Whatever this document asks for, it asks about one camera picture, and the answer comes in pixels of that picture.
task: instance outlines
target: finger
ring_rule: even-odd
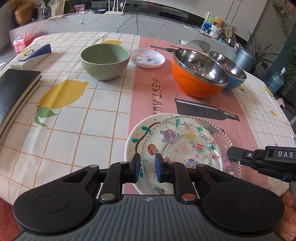
[[[277,229],[276,233],[281,236],[285,241],[292,241],[295,237],[289,234],[286,234],[281,229]]]
[[[283,217],[288,223],[296,223],[296,210],[292,207],[285,206]]]
[[[288,207],[293,206],[294,197],[293,197],[292,193],[289,191],[289,189],[284,193],[282,200],[286,206],[288,206]]]
[[[281,229],[284,233],[296,236],[296,224],[288,223],[284,219],[281,220],[278,226],[279,229]]]

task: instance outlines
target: metal screw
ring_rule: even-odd
[[[182,195],[182,199],[184,201],[193,201],[193,200],[196,199],[196,196],[191,194],[191,193],[185,193],[185,194]]]
[[[112,194],[112,193],[104,193],[104,194],[101,195],[101,199],[102,199],[103,201],[111,201],[111,200],[113,200],[114,198],[115,198],[115,195]]]

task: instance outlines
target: green bowl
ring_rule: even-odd
[[[97,80],[111,80],[127,67],[130,51],[117,44],[95,44],[81,52],[81,63],[85,71]]]

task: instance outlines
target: box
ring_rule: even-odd
[[[35,38],[35,35],[22,33],[18,38],[13,41],[13,46],[15,47],[15,52],[22,52],[27,46],[29,46]]]
[[[50,44],[34,44],[25,48],[15,61],[10,63],[11,69],[31,70],[51,53]]]

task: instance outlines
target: clear embossed glass plate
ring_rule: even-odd
[[[229,161],[226,152],[229,138],[213,124],[191,116],[166,119],[151,129],[141,151],[144,177],[151,194],[173,194],[173,185],[159,183],[155,173],[155,154],[164,161],[177,161],[187,168],[207,164],[240,178],[240,164]]]

